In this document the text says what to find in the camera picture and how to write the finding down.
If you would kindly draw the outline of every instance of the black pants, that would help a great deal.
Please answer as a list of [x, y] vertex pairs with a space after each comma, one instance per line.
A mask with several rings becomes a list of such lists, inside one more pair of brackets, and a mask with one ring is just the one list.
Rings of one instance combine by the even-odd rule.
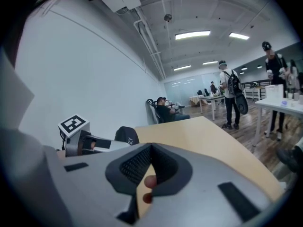
[[[285, 90], [286, 90], [286, 84], [283, 83], [283, 96], [284, 97], [286, 97]], [[270, 131], [273, 131], [275, 129], [276, 114], [277, 114], [277, 111], [273, 111], [273, 120], [271, 121]], [[282, 133], [282, 131], [283, 131], [284, 118], [285, 118], [285, 113], [280, 112], [279, 129], [277, 129], [277, 131], [280, 133]]]
[[[273, 111], [273, 120], [271, 121], [271, 127], [270, 127], [270, 131], [273, 131], [275, 129], [275, 122], [276, 122], [276, 114], [277, 111]], [[277, 129], [278, 132], [283, 131], [283, 122], [284, 122], [284, 118], [285, 118], [285, 113], [281, 113], [280, 112], [280, 118], [279, 118], [279, 129]]]
[[235, 124], [239, 124], [240, 121], [240, 111], [236, 105], [235, 98], [225, 98], [226, 112], [227, 112], [227, 124], [232, 124], [232, 106], [236, 112]]

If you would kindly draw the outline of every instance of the person in black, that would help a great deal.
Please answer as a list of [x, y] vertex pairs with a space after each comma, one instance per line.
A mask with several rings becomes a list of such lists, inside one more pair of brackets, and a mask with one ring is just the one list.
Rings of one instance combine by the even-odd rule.
[[157, 100], [157, 112], [165, 123], [190, 119], [189, 115], [176, 114], [176, 111], [174, 109], [166, 107], [165, 100], [163, 97], [159, 97]]
[[[287, 64], [281, 54], [275, 53], [271, 49], [271, 45], [269, 42], [264, 41], [262, 43], [262, 48], [266, 53], [266, 71], [268, 74], [268, 79], [271, 81], [272, 85], [283, 85], [283, 93], [284, 97], [286, 97], [286, 79], [285, 79], [285, 72], [287, 71]], [[275, 129], [275, 122], [276, 122], [276, 114], [277, 111], [273, 111], [273, 120], [271, 122], [270, 133], [272, 133]], [[284, 113], [280, 113], [279, 118], [279, 128], [277, 129], [277, 140], [280, 141], [282, 139], [282, 131], [283, 131], [283, 122], [284, 122]]]
[[212, 81], [212, 84], [210, 85], [210, 90], [211, 90], [212, 93], [214, 93], [214, 94], [216, 93], [217, 89], [216, 89], [213, 81]]

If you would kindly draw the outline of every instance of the wooden floor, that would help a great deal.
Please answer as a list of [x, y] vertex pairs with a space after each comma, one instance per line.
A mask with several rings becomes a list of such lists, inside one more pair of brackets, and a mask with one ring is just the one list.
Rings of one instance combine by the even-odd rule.
[[[246, 115], [241, 115], [239, 130], [228, 130], [224, 129], [230, 135], [232, 135], [237, 141], [244, 145], [251, 153], [253, 153], [270, 171], [272, 171], [275, 166], [279, 163], [278, 158], [276, 157], [276, 149], [279, 147], [282, 148], [292, 148], [299, 139], [303, 136], [303, 123], [301, 120], [290, 116], [285, 115], [284, 128], [282, 140], [279, 142], [276, 140], [276, 129], [278, 128], [279, 114], [276, 117], [276, 128], [274, 134], [271, 134], [270, 138], [266, 138], [264, 131], [267, 129], [269, 121], [269, 111], [262, 111], [262, 124], [261, 124], [261, 140], [256, 147], [252, 146], [252, 141], [254, 139], [257, 127], [258, 120], [258, 109], [255, 106], [252, 99], [247, 99], [249, 105], [249, 111]], [[226, 108], [225, 105], [216, 102], [216, 111], [215, 111], [215, 121], [216, 125], [222, 127], [226, 123]], [[212, 106], [204, 105], [203, 113], [200, 111], [200, 107], [185, 107], [184, 113], [189, 114], [192, 118], [204, 116], [207, 119], [211, 120], [212, 117]], [[232, 110], [232, 124], [234, 123], [235, 112]]]

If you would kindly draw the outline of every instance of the fluorescent light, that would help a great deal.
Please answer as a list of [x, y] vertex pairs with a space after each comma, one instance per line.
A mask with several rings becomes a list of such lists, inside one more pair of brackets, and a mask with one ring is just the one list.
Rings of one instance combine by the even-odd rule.
[[198, 32], [189, 32], [189, 33], [178, 34], [175, 36], [176, 36], [176, 40], [179, 40], [179, 39], [190, 38], [190, 37], [207, 36], [209, 34], [210, 34], [210, 31], [198, 31]]
[[235, 34], [235, 33], [230, 33], [229, 37], [239, 38], [239, 39], [243, 39], [243, 40], [248, 40], [249, 39], [248, 36]]
[[217, 63], [217, 61], [204, 62], [202, 65]]
[[181, 69], [185, 69], [185, 68], [188, 68], [188, 67], [191, 67], [191, 66], [179, 67], [179, 68], [176, 68], [176, 69], [174, 69], [174, 70], [181, 70]]

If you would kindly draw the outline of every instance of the white table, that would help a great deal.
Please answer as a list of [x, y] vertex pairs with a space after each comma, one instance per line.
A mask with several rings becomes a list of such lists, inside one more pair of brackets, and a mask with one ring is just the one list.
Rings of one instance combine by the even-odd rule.
[[[287, 106], [281, 106], [282, 101], [287, 101]], [[258, 107], [258, 123], [257, 123], [255, 139], [252, 143], [252, 145], [254, 147], [257, 145], [257, 143], [260, 140], [262, 108], [266, 108], [271, 111], [270, 117], [269, 117], [269, 122], [268, 122], [268, 127], [267, 127], [266, 137], [269, 137], [271, 121], [273, 119], [273, 110], [303, 119], [303, 105], [299, 104], [299, 101], [294, 101], [293, 99], [290, 100], [287, 98], [280, 98], [280, 99], [265, 98], [265, 99], [255, 102], [255, 104]]]
[[214, 112], [216, 110], [216, 103], [214, 101], [218, 100], [218, 99], [222, 99], [222, 98], [225, 98], [224, 95], [214, 96], [214, 97], [205, 96], [205, 97], [199, 99], [199, 100], [207, 100], [207, 101], [211, 101], [212, 102], [213, 121], [214, 121]]
[[199, 99], [200, 99], [201, 97], [204, 97], [204, 96], [203, 96], [203, 95], [191, 96], [191, 97], [189, 98], [189, 100], [192, 101], [192, 102], [194, 102], [195, 104], [197, 104], [197, 103], [199, 102]]

